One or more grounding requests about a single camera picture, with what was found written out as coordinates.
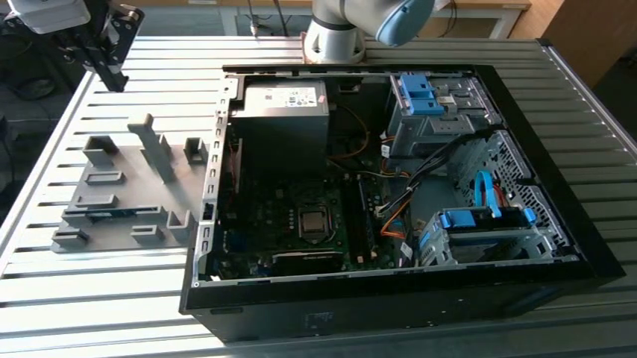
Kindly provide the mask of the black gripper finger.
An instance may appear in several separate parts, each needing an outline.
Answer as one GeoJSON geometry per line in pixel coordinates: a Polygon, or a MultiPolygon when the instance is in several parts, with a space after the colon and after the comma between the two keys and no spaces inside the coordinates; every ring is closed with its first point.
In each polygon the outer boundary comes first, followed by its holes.
{"type": "Polygon", "coordinates": [[[99,75],[100,80],[111,92],[119,91],[119,55],[116,45],[97,45],[83,47],[77,45],[61,46],[64,55],[77,61],[85,70],[99,75]]]}
{"type": "Polygon", "coordinates": [[[109,4],[108,10],[105,30],[109,75],[105,85],[109,91],[122,92],[128,81],[128,77],[122,72],[123,62],[131,50],[146,14],[140,8],[128,4],[109,4]]]}

